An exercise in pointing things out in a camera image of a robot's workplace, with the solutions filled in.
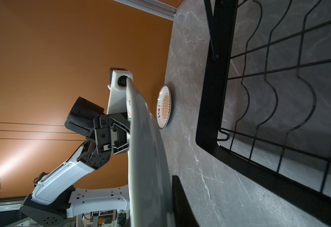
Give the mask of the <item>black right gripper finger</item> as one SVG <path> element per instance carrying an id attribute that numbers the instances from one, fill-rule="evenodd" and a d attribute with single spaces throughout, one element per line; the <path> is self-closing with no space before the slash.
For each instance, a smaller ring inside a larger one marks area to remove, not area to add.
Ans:
<path id="1" fill-rule="evenodd" d="M 180 178 L 176 175 L 172 176 L 172 203 L 176 227 L 199 227 Z"/>

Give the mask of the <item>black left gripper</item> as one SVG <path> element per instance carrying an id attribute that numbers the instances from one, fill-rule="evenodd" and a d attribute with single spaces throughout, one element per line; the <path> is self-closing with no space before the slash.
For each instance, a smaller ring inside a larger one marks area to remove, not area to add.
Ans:
<path id="1" fill-rule="evenodd" d="M 77 161 L 95 170 L 104 166 L 112 154 L 123 154 L 130 149 L 130 122 L 125 112 L 105 114 L 102 107 L 79 97 L 64 125 L 85 137 Z"/>

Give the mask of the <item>cream floral plate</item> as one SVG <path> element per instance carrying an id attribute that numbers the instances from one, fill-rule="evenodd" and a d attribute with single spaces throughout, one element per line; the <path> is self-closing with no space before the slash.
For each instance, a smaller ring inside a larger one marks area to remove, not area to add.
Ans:
<path id="1" fill-rule="evenodd" d="M 132 79 L 127 79 L 130 115 L 128 182 L 133 227 L 173 227 L 172 184 L 155 117 Z"/>

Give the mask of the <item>orange sunburst plate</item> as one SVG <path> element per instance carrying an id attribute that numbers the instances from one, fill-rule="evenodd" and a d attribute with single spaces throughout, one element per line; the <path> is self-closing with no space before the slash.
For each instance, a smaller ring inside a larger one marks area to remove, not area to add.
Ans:
<path id="1" fill-rule="evenodd" d="M 158 95 L 157 99 L 157 123 L 159 129 L 163 129 L 166 127 L 170 115 L 171 115 L 171 107 L 172 107 L 172 97 L 170 88 L 168 85 L 164 85 Z"/>

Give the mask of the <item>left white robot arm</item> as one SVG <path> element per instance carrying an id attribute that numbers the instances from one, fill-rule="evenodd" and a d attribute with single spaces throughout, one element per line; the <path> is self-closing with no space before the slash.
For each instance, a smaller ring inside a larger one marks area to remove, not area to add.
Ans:
<path id="1" fill-rule="evenodd" d="M 77 150 L 50 173 L 34 180 L 34 190 L 19 210 L 39 225 L 57 226 L 80 214 L 130 209 L 127 185 L 107 189 L 80 189 L 74 184 L 100 169 L 111 155 L 129 150 L 130 124 L 126 122 L 126 98 L 110 102 L 107 109 L 79 97 L 65 127 L 85 137 Z"/>

